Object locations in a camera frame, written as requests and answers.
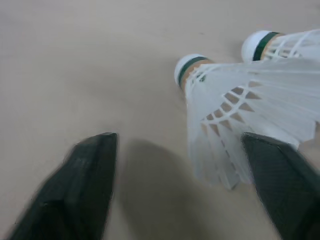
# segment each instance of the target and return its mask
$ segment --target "shuttlecock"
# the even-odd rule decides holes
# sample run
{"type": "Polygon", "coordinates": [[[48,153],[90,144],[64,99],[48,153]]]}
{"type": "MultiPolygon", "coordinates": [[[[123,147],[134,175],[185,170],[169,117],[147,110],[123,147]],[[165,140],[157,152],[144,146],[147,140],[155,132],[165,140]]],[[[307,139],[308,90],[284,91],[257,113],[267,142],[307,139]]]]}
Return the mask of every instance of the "shuttlecock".
{"type": "Polygon", "coordinates": [[[279,32],[257,31],[243,43],[245,63],[259,60],[305,58],[320,60],[320,29],[285,35],[279,32]]]}
{"type": "Polygon", "coordinates": [[[251,182],[241,135],[251,132],[296,147],[320,120],[320,63],[303,58],[214,64],[183,57],[174,72],[187,105],[188,154],[196,176],[232,189],[251,182]]]}

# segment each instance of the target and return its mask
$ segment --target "white cork tip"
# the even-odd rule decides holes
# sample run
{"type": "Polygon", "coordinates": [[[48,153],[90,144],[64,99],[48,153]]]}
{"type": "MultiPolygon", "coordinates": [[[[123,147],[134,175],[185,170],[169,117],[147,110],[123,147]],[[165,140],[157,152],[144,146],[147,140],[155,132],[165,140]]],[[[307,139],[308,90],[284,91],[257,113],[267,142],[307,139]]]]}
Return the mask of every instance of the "white cork tip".
{"type": "Polygon", "coordinates": [[[271,33],[271,31],[256,31],[244,41],[241,48],[241,56],[245,63],[250,63],[253,61],[256,48],[261,40],[269,33],[271,33]]]}
{"type": "Polygon", "coordinates": [[[175,66],[175,69],[174,69],[174,81],[175,83],[179,86],[179,74],[182,70],[182,68],[185,66],[186,63],[188,63],[190,60],[192,59],[195,59],[195,58],[198,58],[198,57],[205,57],[203,55],[200,55],[200,54],[189,54],[189,55],[186,55],[184,57],[182,57],[178,63],[176,64],[175,66]]]}

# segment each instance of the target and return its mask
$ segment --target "black plastic piece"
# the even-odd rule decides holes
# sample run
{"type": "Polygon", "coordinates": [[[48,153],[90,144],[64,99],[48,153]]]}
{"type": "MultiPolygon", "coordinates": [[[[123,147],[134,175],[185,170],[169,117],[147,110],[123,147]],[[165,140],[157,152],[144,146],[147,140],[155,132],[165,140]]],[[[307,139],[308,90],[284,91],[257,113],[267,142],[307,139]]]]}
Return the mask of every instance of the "black plastic piece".
{"type": "Polygon", "coordinates": [[[113,196],[116,133],[78,143],[39,190],[10,240],[100,240],[113,196]]]}
{"type": "Polygon", "coordinates": [[[291,145],[242,136],[257,194],[284,240],[320,239],[320,177],[291,145]]]}

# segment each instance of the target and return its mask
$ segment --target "beige floor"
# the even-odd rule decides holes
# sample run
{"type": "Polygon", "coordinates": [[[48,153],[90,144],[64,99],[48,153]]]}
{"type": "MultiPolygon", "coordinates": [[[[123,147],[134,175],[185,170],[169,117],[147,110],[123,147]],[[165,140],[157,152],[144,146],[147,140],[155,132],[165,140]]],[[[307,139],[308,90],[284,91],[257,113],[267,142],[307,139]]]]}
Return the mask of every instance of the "beige floor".
{"type": "Polygon", "coordinates": [[[191,177],[173,71],[185,54],[238,62],[254,31],[319,22],[318,0],[2,0],[0,238],[72,144],[115,131],[105,238],[278,239],[252,187],[191,177]]]}

